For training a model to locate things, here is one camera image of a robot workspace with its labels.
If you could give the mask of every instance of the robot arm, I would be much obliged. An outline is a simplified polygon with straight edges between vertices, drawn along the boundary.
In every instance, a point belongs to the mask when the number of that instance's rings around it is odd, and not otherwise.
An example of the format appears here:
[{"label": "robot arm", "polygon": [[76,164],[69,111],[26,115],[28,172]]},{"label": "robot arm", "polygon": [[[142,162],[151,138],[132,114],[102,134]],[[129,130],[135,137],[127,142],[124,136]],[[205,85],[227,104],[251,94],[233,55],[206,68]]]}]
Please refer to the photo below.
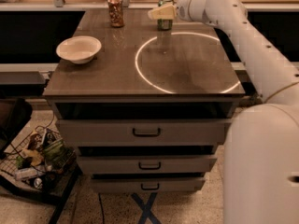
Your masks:
[{"label": "robot arm", "polygon": [[238,0],[178,0],[177,13],[228,35],[264,102],[239,114],[225,140],[224,223],[298,224],[298,70],[249,23]]}]

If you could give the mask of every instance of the cabinet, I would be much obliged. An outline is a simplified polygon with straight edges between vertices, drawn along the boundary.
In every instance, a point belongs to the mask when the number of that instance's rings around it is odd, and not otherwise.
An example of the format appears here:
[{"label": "cabinet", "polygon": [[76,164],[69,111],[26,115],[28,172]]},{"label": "cabinet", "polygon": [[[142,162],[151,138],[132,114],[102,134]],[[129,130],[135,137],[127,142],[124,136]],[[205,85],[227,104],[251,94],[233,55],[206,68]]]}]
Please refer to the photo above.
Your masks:
[{"label": "cabinet", "polygon": [[158,32],[146,9],[113,29],[106,12],[75,34],[101,40],[96,58],[61,60],[44,91],[61,136],[96,192],[201,189],[244,95],[220,41],[198,23]]}]

